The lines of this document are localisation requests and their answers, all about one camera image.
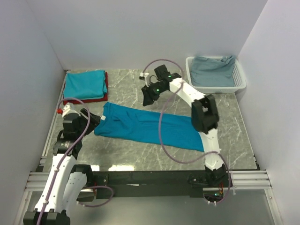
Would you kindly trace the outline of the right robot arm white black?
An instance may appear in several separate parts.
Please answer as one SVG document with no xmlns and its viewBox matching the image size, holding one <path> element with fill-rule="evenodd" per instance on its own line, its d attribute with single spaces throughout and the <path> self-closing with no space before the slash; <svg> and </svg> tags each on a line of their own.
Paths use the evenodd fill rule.
<svg viewBox="0 0 300 225">
<path fill-rule="evenodd" d="M 205 156 L 205 181 L 211 187 L 216 187 L 228 176 L 225 160 L 220 155 L 218 142 L 219 114 L 216 101 L 212 95 L 205 95 L 177 73 L 170 73 L 165 65 L 155 70 L 157 82 L 151 82 L 149 73 L 142 72 L 139 79 L 145 81 L 142 87 L 143 105 L 151 105 L 158 100 L 164 91 L 178 95 L 191 107 L 191 123 L 198 132 Z"/>
</svg>

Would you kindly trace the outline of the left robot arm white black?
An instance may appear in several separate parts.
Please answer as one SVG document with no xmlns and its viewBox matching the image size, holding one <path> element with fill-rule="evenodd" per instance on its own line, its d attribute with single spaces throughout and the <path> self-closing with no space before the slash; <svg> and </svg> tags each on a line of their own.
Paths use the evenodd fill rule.
<svg viewBox="0 0 300 225">
<path fill-rule="evenodd" d="M 63 118 L 63 129 L 53 147 L 52 166 L 42 195 L 33 211 L 23 218 L 25 225 L 68 225 L 72 204 L 80 191 L 94 182 L 90 165 L 77 164 L 82 139 L 100 124 L 100 117 L 83 108 L 79 112 L 72 103 L 57 110 Z"/>
</svg>

